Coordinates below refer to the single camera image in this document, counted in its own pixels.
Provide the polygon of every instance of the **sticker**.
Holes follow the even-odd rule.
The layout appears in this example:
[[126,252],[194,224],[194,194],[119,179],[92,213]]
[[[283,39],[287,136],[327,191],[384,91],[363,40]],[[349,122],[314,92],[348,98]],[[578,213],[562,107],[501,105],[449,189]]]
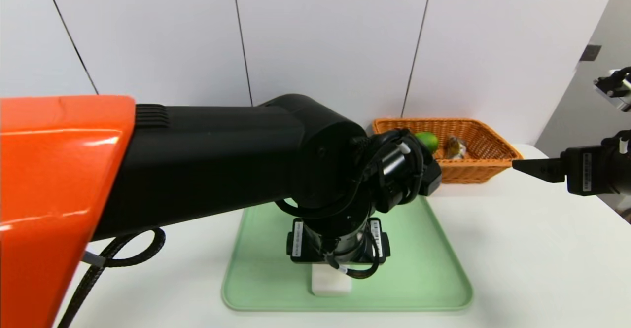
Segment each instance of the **sticker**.
[[[381,247],[381,225],[378,220],[370,221],[370,233],[377,242],[377,248],[379,248],[379,257],[384,256],[384,250]],[[372,247],[372,256],[375,256],[375,247]]]
[[591,192],[591,153],[583,154],[583,191]]
[[293,249],[291,256],[299,258],[302,254],[302,221],[297,220],[293,223]]

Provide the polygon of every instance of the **orange basket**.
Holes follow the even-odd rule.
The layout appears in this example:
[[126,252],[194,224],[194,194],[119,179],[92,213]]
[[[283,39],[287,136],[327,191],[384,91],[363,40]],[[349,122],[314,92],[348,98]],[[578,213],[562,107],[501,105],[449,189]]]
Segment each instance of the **orange basket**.
[[[512,161],[523,159],[505,139],[486,124],[469,118],[379,118],[372,123],[375,133],[392,128],[410,128],[412,132],[432,132],[439,140],[434,153],[442,170],[443,183],[481,184],[504,169]],[[467,141],[464,159],[442,159],[444,144],[450,136]]]

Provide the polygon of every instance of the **green fruit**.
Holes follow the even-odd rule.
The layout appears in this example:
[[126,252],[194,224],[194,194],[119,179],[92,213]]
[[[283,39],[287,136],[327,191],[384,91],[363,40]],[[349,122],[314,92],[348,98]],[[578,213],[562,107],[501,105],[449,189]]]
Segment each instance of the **green fruit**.
[[438,137],[432,132],[419,132],[416,134],[416,137],[430,152],[434,153],[438,149]]

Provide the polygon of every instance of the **white table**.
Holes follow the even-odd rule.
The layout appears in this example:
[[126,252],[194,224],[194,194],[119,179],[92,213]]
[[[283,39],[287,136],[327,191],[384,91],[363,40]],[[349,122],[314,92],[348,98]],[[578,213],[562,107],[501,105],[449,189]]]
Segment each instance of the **white table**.
[[[525,158],[545,157],[532,146],[517,148]],[[242,214],[234,211],[165,227],[164,249],[141,265],[106,269],[72,326],[631,327],[631,226],[598,198],[509,169],[487,184],[442,185],[430,204],[473,285],[466,310],[234,312],[221,300]],[[142,251],[151,235],[120,257]],[[107,242],[88,248],[99,252]],[[86,268],[79,266],[63,309]]]

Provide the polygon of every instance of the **green tray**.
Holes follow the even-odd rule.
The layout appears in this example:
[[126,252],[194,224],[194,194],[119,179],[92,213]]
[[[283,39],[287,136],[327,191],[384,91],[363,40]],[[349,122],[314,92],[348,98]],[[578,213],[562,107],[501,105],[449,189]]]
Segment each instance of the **green tray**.
[[460,310],[473,290],[424,198],[379,214],[390,256],[369,279],[353,280],[348,296],[311,293],[311,265],[285,253],[293,217],[275,204],[246,209],[223,280],[226,305],[240,311],[444,311]]

